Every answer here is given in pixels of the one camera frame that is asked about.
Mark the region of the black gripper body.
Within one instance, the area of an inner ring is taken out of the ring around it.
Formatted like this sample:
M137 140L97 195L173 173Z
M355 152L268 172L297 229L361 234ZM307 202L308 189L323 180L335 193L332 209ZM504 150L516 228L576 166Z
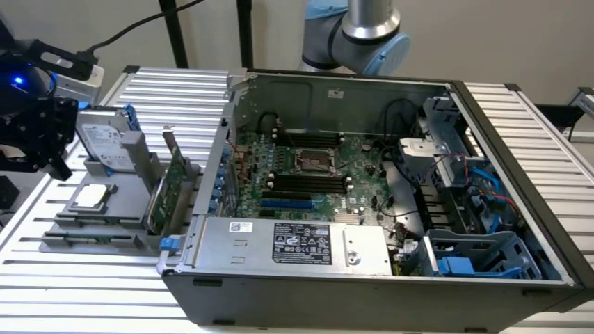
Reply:
M54 120L56 78L26 61L1 62L1 138L36 136L57 130Z

